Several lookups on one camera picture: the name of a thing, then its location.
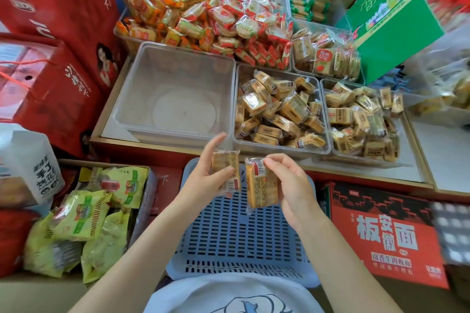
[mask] forearm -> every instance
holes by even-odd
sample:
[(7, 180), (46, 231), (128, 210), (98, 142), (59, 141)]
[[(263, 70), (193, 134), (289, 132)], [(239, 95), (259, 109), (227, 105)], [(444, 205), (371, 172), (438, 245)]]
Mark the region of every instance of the forearm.
[(309, 212), (298, 234), (335, 313), (401, 312), (320, 207)]
[(70, 312), (142, 312), (198, 210), (177, 197)]

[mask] white shirt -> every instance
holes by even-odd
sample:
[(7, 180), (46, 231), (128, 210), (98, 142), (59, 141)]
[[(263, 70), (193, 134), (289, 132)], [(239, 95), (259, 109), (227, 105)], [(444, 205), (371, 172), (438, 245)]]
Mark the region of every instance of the white shirt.
[(187, 278), (155, 292), (144, 313), (323, 313), (298, 283), (259, 274)]

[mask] bag of bread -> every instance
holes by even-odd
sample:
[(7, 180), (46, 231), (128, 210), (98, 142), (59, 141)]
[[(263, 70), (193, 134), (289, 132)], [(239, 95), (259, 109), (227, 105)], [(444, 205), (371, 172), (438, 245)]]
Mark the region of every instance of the bag of bread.
[(41, 204), (64, 186), (47, 136), (0, 123), (0, 207)]

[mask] person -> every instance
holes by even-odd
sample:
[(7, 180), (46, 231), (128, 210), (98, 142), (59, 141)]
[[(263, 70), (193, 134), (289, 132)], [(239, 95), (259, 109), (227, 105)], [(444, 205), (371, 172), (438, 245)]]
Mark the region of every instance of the person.
[[(301, 285), (280, 277), (221, 273), (177, 280), (154, 293), (186, 228), (232, 175), (210, 174), (212, 154), (226, 138), (204, 148), (173, 202), (70, 313), (304, 313), (323, 312)], [(318, 205), (307, 174), (287, 155), (264, 164), (280, 180), (282, 212), (304, 246), (335, 313), (401, 312)]]
[(102, 81), (111, 87), (111, 82), (118, 77), (117, 64), (114, 62), (112, 51), (103, 43), (96, 45), (96, 57), (98, 59), (98, 70)]

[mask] basket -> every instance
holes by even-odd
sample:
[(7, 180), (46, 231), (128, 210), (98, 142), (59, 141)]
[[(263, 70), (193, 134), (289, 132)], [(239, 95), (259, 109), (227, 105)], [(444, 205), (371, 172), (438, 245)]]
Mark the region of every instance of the basket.
[[(198, 158), (186, 165), (181, 187)], [(222, 272), (248, 272), (282, 277), (304, 287), (320, 285), (300, 238), (279, 205), (247, 215), (245, 165), (240, 164), (241, 193), (216, 197), (183, 235), (166, 267), (173, 280)]]

